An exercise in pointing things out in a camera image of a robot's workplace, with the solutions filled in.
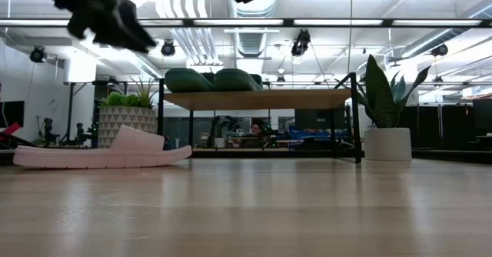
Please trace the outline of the seated person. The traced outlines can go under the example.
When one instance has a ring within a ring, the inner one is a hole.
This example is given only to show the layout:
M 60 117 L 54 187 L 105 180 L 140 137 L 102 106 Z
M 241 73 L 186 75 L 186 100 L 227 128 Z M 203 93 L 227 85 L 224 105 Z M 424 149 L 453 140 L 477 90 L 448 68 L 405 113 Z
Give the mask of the seated person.
M 268 144 L 268 136 L 264 130 L 264 122 L 262 120 L 252 122 L 251 134 L 253 135 L 253 139 L 250 143 L 253 147 L 264 148 Z

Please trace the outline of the wooden shelf with black frame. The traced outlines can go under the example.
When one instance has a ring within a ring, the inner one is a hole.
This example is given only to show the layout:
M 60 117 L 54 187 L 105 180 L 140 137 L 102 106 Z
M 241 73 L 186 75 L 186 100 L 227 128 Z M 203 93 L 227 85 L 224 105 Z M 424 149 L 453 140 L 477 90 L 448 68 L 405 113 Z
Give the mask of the wooden shelf with black frame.
M 193 93 L 165 93 L 165 80 L 158 80 L 158 126 L 157 133 L 163 134 L 164 129 L 164 101 L 176 104 L 189 111 L 189 139 L 193 138 L 193 119 L 195 111 L 234 111 L 267 109 L 330 109 L 351 99 L 356 105 L 357 80 L 356 74 L 351 72 L 345 75 L 333 88 L 318 90 L 264 90 L 241 92 L 193 92 Z M 354 119 L 354 149 L 352 151 L 337 152 L 333 147 L 329 151 L 309 154 L 308 152 L 289 151 L 255 151 L 242 150 L 205 150 L 194 151 L 193 158 L 197 159 L 279 159 L 279 158 L 353 158 L 356 163 L 362 160 L 361 135 L 357 107 L 352 108 Z

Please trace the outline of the green rubber slide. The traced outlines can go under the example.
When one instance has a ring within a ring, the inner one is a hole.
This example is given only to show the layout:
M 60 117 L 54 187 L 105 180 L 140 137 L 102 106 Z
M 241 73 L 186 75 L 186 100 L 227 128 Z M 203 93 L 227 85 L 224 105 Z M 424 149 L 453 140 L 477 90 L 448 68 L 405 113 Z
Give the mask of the green rubber slide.
M 191 68 L 172 68 L 165 74 L 165 84 L 170 92 L 213 92 L 213 73 L 200 73 Z
M 250 74 L 237 68 L 223 68 L 214 77 L 214 86 L 222 92 L 262 91 L 260 75 Z

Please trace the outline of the succulent in patterned pot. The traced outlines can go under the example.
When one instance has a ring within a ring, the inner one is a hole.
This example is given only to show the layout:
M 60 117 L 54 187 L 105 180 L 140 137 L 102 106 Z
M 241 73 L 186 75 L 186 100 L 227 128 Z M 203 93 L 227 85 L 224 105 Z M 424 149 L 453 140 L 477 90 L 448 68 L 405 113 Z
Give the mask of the succulent in patterned pot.
M 155 92 L 151 90 L 155 81 L 144 83 L 141 79 L 131 80 L 138 89 L 135 94 L 110 92 L 99 105 L 98 147 L 100 149 L 111 146 L 123 125 L 151 134 L 157 132 L 157 114 L 152 108 Z

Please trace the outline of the silver ventilation duct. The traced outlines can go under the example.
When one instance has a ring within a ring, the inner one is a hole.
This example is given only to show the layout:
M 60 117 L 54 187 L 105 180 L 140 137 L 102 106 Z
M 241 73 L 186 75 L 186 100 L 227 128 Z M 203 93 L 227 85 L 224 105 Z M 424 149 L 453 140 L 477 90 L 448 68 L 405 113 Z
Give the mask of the silver ventilation duct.
M 249 3 L 237 3 L 229 0 L 231 16 L 234 18 L 272 17 L 277 0 L 254 0 Z M 235 35 L 238 53 L 243 57 L 259 57 L 266 46 L 266 34 L 238 33 Z

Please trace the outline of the pink rubber slide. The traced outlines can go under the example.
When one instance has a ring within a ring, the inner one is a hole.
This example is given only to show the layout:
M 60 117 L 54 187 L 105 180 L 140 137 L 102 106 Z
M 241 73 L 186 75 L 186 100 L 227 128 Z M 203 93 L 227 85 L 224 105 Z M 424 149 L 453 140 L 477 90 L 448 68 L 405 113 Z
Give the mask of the pink rubber slide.
M 127 169 L 170 165 L 191 156 L 192 147 L 165 150 L 165 138 L 123 125 L 107 149 L 47 149 L 20 145 L 13 163 L 42 169 Z

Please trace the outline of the black wall monitor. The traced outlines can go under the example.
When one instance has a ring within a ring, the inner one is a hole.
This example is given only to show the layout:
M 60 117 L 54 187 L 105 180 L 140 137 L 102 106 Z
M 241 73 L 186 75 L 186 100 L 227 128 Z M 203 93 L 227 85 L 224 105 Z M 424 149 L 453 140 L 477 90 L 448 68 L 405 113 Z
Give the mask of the black wall monitor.
M 7 128 L 15 123 L 24 126 L 25 102 L 0 102 L 0 128 Z

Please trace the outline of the red flat object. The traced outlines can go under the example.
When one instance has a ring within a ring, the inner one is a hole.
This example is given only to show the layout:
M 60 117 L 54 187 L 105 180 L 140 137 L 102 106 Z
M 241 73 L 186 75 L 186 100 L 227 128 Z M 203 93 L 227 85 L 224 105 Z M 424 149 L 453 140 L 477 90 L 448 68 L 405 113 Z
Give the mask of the red flat object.
M 18 131 L 20 128 L 21 128 L 21 126 L 17 122 L 8 126 L 5 130 L 0 132 L 0 142 L 3 142 L 4 140 L 6 140 L 8 135 L 12 135 L 16 131 Z

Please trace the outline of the black overhead frame bar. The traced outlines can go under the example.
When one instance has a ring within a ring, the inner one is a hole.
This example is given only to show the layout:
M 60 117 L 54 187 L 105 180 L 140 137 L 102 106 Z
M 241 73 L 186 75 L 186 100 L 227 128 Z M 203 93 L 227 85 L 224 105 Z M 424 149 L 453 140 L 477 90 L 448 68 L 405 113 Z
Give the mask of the black overhead frame bar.
M 147 18 L 146 28 L 492 28 L 492 18 Z

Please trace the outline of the snake plant in white pot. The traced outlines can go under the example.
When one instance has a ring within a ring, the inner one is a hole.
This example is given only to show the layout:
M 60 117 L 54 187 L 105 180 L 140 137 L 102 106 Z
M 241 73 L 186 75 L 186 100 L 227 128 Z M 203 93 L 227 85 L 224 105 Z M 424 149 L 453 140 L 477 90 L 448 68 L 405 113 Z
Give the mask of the snake plant in white pot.
M 411 131 L 399 128 L 401 113 L 413 90 L 423 83 L 429 68 L 417 74 L 411 87 L 404 77 L 388 80 L 373 55 L 367 59 L 365 86 L 359 85 L 357 99 L 375 128 L 364 132 L 364 157 L 369 161 L 412 160 Z

